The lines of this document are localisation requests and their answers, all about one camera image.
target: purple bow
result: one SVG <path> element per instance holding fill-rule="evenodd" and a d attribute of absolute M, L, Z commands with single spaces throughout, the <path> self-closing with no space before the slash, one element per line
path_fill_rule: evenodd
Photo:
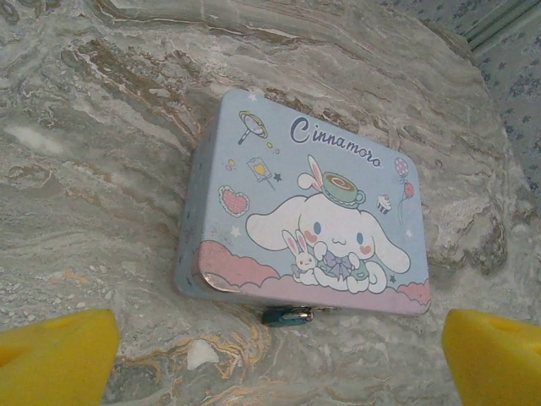
<path fill-rule="evenodd" d="M 327 251 L 323 259 L 325 260 L 325 263 L 331 267 L 329 273 L 339 279 L 340 275 L 342 275 L 344 279 L 349 276 L 353 265 L 347 256 L 344 256 L 343 258 L 335 257 L 333 253 Z"/>

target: box lid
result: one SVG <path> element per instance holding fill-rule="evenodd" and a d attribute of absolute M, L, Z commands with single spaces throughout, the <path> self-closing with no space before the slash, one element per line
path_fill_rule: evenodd
<path fill-rule="evenodd" d="M 214 288 L 299 304 L 428 309 L 418 173 L 408 156 L 229 91 L 212 166 L 199 269 Z"/>

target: marble countertop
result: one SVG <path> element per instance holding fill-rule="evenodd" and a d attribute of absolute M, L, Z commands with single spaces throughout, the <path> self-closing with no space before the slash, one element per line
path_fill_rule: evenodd
<path fill-rule="evenodd" d="M 113 309 L 105 404 L 459 404 L 447 311 L 539 323 L 541 223 L 460 39 L 368 0 L 0 3 L 0 326 Z M 268 329 L 175 293 L 191 153 L 236 87 L 416 162 L 426 315 Z"/>

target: white puppy character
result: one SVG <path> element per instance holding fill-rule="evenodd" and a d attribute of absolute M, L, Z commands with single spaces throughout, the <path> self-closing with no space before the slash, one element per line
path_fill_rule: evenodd
<path fill-rule="evenodd" d="M 411 265 L 409 256 L 386 237 L 374 216 L 359 210 L 363 191 L 341 175 L 321 173 L 312 156 L 309 165 L 312 174 L 302 173 L 298 185 L 319 193 L 308 199 L 295 196 L 272 213 L 250 216 L 246 223 L 250 238 L 268 250 L 284 250 L 288 244 L 282 232 L 292 236 L 300 230 L 320 264 L 314 268 L 319 284 L 354 294 L 367 289 L 383 292 L 387 277 L 373 257 L 377 255 L 393 272 L 404 273 Z"/>

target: light blue tin box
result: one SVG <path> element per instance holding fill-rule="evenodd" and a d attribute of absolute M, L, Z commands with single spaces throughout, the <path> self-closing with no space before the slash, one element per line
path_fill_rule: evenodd
<path fill-rule="evenodd" d="M 195 150 L 179 243 L 181 293 L 279 306 L 268 324 L 429 308 L 412 160 L 247 91 Z"/>

